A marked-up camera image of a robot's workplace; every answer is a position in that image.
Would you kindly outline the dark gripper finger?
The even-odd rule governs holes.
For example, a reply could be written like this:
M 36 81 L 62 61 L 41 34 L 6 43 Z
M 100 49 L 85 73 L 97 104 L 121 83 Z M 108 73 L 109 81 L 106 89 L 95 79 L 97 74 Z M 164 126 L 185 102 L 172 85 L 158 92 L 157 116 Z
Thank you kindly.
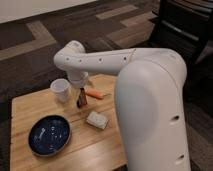
M 85 89 L 81 88 L 79 98 L 77 100 L 77 107 L 81 108 L 81 107 L 85 106 L 86 104 L 87 104 L 87 99 L 86 99 Z

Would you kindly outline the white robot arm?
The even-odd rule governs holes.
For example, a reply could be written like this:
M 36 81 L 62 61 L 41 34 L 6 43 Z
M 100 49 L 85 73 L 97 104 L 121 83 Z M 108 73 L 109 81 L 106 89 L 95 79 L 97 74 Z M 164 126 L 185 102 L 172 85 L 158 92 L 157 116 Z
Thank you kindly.
M 183 105 L 186 64 L 168 48 L 87 53 L 71 41 L 54 56 L 72 86 L 115 75 L 114 103 L 128 171 L 191 171 Z

